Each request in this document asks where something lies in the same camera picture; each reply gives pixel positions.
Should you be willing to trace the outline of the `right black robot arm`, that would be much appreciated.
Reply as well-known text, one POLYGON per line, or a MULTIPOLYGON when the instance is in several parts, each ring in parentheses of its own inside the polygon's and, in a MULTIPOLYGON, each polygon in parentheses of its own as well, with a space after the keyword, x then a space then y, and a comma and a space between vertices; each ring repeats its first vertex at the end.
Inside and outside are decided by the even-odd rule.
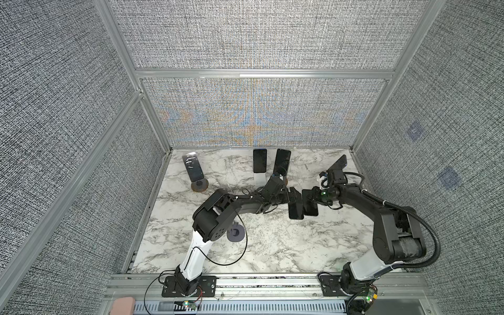
POLYGON ((335 185, 309 190, 309 202, 331 207, 351 206, 374 223, 372 249, 344 265, 340 286, 347 295, 371 286, 374 280, 394 269, 412 268, 412 261, 426 256, 427 247, 421 222, 411 207, 394 206, 356 184, 335 185))

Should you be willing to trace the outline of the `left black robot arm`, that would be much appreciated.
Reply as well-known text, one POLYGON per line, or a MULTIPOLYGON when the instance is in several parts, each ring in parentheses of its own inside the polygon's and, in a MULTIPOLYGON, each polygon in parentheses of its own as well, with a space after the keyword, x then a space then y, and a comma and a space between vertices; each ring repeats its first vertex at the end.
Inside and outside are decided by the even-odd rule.
POLYGON ((253 192, 232 194, 224 188, 216 190, 194 212, 192 241, 174 277, 182 294, 196 291, 211 246, 224 236, 241 214, 265 214, 271 207, 295 203, 301 197, 294 187, 288 188, 279 177, 271 177, 266 185, 253 192))

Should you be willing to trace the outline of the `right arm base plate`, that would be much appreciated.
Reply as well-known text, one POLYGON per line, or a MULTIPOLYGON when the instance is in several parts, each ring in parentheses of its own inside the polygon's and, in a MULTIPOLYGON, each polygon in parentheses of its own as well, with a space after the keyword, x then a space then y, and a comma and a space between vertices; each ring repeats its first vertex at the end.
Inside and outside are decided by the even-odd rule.
POLYGON ((340 275, 321 274, 318 277, 324 297, 346 297, 347 294, 341 289, 340 275))

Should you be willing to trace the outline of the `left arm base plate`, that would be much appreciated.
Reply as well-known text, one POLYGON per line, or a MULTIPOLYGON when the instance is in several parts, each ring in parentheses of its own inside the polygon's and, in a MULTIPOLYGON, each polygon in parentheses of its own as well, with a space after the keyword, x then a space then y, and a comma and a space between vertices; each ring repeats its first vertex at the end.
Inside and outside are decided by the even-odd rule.
POLYGON ((168 276, 163 282, 162 297, 195 299, 197 297, 214 297, 217 288, 216 276, 199 276, 188 281, 183 276, 168 276))

